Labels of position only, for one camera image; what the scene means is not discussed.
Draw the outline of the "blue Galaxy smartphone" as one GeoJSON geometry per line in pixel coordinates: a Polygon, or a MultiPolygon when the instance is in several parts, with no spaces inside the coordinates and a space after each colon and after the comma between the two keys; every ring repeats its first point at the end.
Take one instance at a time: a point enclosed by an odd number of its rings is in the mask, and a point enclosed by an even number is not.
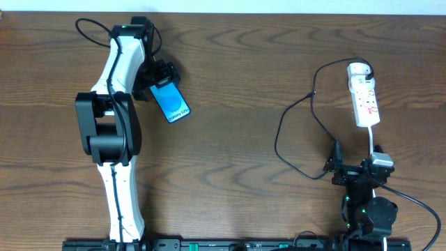
{"type": "Polygon", "coordinates": [[[162,87],[151,86],[150,90],[169,123],[175,123],[191,113],[189,105],[173,82],[162,87]]]}

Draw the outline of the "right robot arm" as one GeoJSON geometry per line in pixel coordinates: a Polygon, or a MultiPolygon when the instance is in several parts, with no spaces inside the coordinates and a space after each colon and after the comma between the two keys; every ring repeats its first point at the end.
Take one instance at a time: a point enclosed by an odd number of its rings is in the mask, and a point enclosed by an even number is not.
{"type": "Polygon", "coordinates": [[[378,197],[375,189],[380,183],[386,183],[394,171],[391,157],[376,145],[359,165],[345,165],[341,144],[334,140],[323,170],[333,174],[332,184],[346,188],[341,215],[348,230],[339,236],[337,248],[386,250],[385,239],[392,234],[398,207],[389,199],[378,197]]]}

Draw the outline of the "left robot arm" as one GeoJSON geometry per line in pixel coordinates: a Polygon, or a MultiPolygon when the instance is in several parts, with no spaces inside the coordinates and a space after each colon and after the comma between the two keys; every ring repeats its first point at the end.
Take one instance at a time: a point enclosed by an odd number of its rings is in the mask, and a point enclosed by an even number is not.
{"type": "Polygon", "coordinates": [[[173,63],[157,60],[153,47],[160,32],[144,16],[105,30],[109,56],[90,91],[78,93],[75,109],[84,152],[91,156],[105,185],[109,238],[101,250],[146,250],[145,222],[137,198],[136,165],[142,130],[134,106],[150,91],[168,123],[190,115],[179,91],[173,63]]]}

